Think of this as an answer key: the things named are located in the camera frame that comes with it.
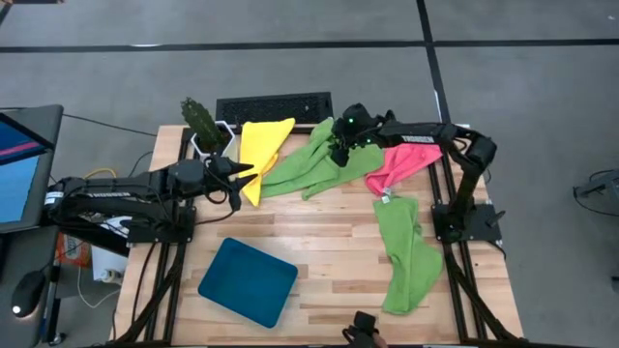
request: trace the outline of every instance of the computer mouse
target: computer mouse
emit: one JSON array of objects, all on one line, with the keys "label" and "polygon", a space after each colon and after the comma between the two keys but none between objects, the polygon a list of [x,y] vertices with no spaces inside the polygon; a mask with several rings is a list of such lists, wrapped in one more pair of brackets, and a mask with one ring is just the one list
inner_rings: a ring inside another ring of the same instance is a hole
[{"label": "computer mouse", "polygon": [[19,281],[11,300],[11,309],[17,318],[23,318],[37,308],[44,285],[45,275],[41,271],[27,273]]}]

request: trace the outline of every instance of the yellow cable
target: yellow cable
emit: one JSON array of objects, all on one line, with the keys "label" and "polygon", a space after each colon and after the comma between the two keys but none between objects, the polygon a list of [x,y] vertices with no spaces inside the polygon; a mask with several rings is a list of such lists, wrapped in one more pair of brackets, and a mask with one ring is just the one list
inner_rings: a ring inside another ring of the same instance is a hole
[{"label": "yellow cable", "polygon": [[104,173],[107,172],[109,174],[111,174],[114,178],[117,178],[118,175],[116,175],[116,172],[114,171],[114,169],[112,168],[97,168],[93,171],[91,171],[90,173],[84,175],[84,179],[88,179],[93,175],[99,174],[99,173]]}]

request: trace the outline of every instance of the plant pot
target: plant pot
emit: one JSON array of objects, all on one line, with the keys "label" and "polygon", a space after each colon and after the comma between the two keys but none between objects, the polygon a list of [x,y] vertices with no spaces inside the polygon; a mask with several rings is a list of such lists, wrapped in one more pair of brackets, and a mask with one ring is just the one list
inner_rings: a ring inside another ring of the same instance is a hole
[{"label": "plant pot", "polygon": [[213,154],[219,155],[219,156],[222,156],[222,157],[228,157],[231,160],[236,160],[238,156],[236,154],[234,154],[234,152],[235,152],[235,150],[237,148],[236,147],[236,139],[235,139],[235,136],[234,136],[234,132],[232,131],[230,126],[225,121],[215,121],[215,124],[217,125],[217,127],[222,132],[226,132],[226,133],[230,134],[230,139],[228,140],[228,143],[223,145],[223,146],[221,146],[219,149],[216,149],[216,151],[205,152],[202,149],[200,149],[200,147],[198,146],[197,134],[194,134],[192,136],[192,140],[191,140],[193,148],[199,154],[200,160],[202,160],[202,161],[208,159]]}]

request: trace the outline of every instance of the blue plastic tray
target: blue plastic tray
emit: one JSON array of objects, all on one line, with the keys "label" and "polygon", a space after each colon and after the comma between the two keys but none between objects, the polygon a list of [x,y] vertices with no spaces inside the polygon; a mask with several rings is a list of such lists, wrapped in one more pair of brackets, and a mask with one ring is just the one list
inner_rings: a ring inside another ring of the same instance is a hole
[{"label": "blue plastic tray", "polygon": [[226,238],[197,292],[264,327],[273,328],[298,273],[294,265]]}]

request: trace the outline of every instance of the white cable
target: white cable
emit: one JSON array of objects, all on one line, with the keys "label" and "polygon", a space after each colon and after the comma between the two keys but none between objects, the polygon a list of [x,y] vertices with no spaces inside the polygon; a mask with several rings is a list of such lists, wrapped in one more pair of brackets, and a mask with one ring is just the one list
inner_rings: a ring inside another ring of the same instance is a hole
[{"label": "white cable", "polygon": [[105,300],[109,299],[111,296],[113,296],[115,294],[118,294],[119,292],[120,292],[120,289],[114,290],[114,291],[110,292],[109,294],[105,295],[96,304],[89,304],[88,301],[86,301],[86,299],[84,299],[84,295],[82,295],[82,293],[81,293],[81,267],[77,270],[77,293],[79,294],[79,297],[81,298],[81,300],[84,301],[84,303],[86,305],[88,305],[89,307],[95,309],[100,304],[102,304]]}]

